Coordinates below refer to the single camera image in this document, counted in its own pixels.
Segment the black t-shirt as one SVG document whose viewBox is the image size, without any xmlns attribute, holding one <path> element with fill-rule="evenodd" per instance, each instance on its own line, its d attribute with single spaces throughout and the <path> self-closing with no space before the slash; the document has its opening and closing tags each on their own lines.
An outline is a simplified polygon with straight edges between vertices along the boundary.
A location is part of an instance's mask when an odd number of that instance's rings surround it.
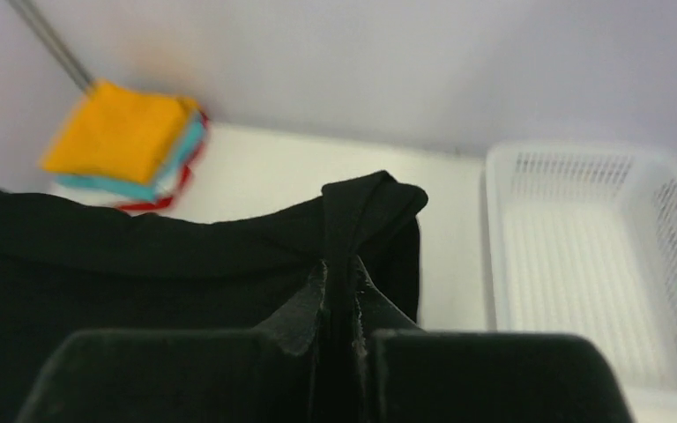
<svg viewBox="0 0 677 423">
<path fill-rule="evenodd" d="M 0 422 L 82 330 L 245 330 L 327 267 L 311 421 L 363 416 L 356 263 L 414 323 L 426 192 L 382 171 L 252 219 L 197 224 L 0 190 Z"/>
</svg>

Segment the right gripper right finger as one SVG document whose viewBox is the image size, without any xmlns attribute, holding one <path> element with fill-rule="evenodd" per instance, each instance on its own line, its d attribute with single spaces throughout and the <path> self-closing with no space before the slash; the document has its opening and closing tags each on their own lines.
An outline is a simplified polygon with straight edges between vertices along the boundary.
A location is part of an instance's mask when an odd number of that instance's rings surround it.
<svg viewBox="0 0 677 423">
<path fill-rule="evenodd" d="M 367 422 L 630 422 L 596 346 L 567 334 L 425 331 L 356 263 Z"/>
</svg>

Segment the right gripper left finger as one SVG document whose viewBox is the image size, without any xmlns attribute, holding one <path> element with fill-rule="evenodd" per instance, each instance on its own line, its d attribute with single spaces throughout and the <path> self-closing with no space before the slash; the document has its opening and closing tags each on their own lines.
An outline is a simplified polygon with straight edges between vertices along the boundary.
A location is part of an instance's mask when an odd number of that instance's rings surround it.
<svg viewBox="0 0 677 423">
<path fill-rule="evenodd" d="M 327 267 L 253 328 L 82 330 L 49 357 L 20 422 L 309 422 Z"/>
</svg>

